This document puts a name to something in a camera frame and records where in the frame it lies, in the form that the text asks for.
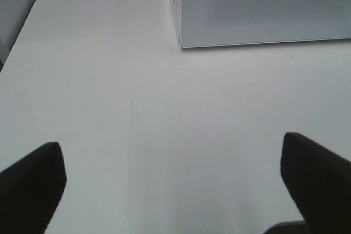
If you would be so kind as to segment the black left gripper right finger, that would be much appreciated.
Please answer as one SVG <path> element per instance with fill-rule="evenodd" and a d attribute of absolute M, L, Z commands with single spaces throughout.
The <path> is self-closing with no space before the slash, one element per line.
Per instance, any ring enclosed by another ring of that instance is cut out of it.
<path fill-rule="evenodd" d="M 350 233 L 350 162 L 300 133 L 286 133 L 280 174 L 311 233 Z"/>

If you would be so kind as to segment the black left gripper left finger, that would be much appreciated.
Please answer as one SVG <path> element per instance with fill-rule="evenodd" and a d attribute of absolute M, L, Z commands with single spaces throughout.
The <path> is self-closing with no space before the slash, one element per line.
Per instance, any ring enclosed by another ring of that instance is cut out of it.
<path fill-rule="evenodd" d="M 1 171 L 1 233 L 45 233 L 67 182 L 58 142 L 48 142 Z"/>

